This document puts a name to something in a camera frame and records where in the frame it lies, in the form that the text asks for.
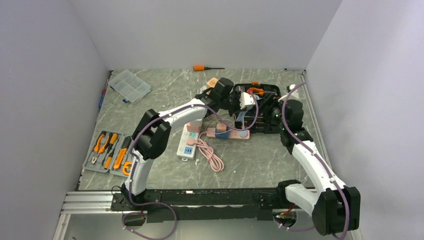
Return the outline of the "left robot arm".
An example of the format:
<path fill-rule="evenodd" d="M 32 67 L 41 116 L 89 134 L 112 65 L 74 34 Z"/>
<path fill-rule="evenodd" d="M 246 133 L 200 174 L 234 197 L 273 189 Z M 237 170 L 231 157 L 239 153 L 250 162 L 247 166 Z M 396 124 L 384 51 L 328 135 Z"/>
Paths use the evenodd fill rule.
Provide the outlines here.
<path fill-rule="evenodd" d="M 203 120 L 220 109 L 233 105 L 231 92 L 234 83 L 220 78 L 214 87 L 196 95 L 189 102 L 162 112 L 149 109 L 145 112 L 132 135 L 129 154 L 132 160 L 130 174 L 121 187 L 124 204 L 131 210 L 144 203 L 147 178 L 153 162 L 166 150 L 172 129 L 183 127 L 196 120 Z"/>

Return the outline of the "pink power strip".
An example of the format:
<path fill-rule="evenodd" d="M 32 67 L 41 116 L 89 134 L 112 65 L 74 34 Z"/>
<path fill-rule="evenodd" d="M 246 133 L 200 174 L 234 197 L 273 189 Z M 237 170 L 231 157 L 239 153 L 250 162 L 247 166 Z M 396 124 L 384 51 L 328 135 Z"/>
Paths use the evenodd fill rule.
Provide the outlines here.
<path fill-rule="evenodd" d="M 206 136 L 208 138 L 215 138 L 215 128 L 209 127 L 206 130 Z M 229 130 L 229 139 L 228 140 L 249 140 L 250 139 L 250 131 L 249 130 L 243 130 L 243 131 L 236 131 L 233 129 Z"/>

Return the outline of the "black tool case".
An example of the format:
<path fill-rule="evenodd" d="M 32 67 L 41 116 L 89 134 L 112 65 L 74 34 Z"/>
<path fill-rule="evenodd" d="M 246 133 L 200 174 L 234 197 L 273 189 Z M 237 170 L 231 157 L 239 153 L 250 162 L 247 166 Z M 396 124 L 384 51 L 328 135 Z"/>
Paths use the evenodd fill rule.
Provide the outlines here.
<path fill-rule="evenodd" d="M 278 102 L 281 97 L 280 88 L 276 85 L 259 82 L 236 84 L 234 86 L 234 97 L 239 97 L 242 92 L 253 93 L 259 106 L 258 117 L 249 131 L 252 134 L 278 134 L 282 118 L 282 106 Z M 230 114 L 236 116 L 235 127 L 242 129 L 252 124 L 256 115 L 256 108 L 254 106 L 251 109 L 237 107 L 233 108 Z"/>

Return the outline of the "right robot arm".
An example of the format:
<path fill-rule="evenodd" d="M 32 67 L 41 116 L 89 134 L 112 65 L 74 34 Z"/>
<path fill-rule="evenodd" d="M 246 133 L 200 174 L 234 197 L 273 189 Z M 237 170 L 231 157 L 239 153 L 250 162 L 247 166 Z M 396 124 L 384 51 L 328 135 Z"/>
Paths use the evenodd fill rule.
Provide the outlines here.
<path fill-rule="evenodd" d="M 347 186 L 324 160 L 312 136 L 303 126 L 303 104 L 287 95 L 278 101 L 280 140 L 288 153 L 303 167 L 314 191 L 300 181 L 291 179 L 278 183 L 273 200 L 282 208 L 300 207 L 322 235 L 341 239 L 360 225 L 361 194 L 356 187 Z"/>

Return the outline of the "grey tool case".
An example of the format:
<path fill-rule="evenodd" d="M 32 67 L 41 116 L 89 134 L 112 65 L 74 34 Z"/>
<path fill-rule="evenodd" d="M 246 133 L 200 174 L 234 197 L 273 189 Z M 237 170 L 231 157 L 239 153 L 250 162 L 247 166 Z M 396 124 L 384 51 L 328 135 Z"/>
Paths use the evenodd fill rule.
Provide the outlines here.
<path fill-rule="evenodd" d="M 130 134 L 102 130 L 83 163 L 83 168 L 99 173 L 127 177 L 130 174 Z"/>

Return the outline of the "white power strip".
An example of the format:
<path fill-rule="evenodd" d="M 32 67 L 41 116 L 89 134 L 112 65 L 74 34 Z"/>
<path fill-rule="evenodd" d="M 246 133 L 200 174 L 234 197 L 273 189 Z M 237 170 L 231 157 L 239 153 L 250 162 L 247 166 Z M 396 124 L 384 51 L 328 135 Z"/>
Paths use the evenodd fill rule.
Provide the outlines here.
<path fill-rule="evenodd" d="M 190 123 L 203 124 L 203 120 L 196 119 Z M 186 124 L 183 126 L 181 138 L 176 151 L 176 156 L 178 158 L 180 158 L 184 162 L 187 162 L 188 160 L 193 160 L 195 158 L 197 141 L 199 139 L 200 133 L 188 132 L 186 129 Z"/>

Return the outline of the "clear plastic screw box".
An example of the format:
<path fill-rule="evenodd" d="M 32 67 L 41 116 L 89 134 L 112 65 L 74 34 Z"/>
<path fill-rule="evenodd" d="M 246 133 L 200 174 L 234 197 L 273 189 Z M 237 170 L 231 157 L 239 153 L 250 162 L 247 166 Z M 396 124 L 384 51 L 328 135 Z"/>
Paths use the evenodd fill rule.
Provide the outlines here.
<path fill-rule="evenodd" d="M 151 91 L 151 86 L 147 82 L 127 69 L 109 80 L 108 84 L 131 103 L 143 98 Z"/>

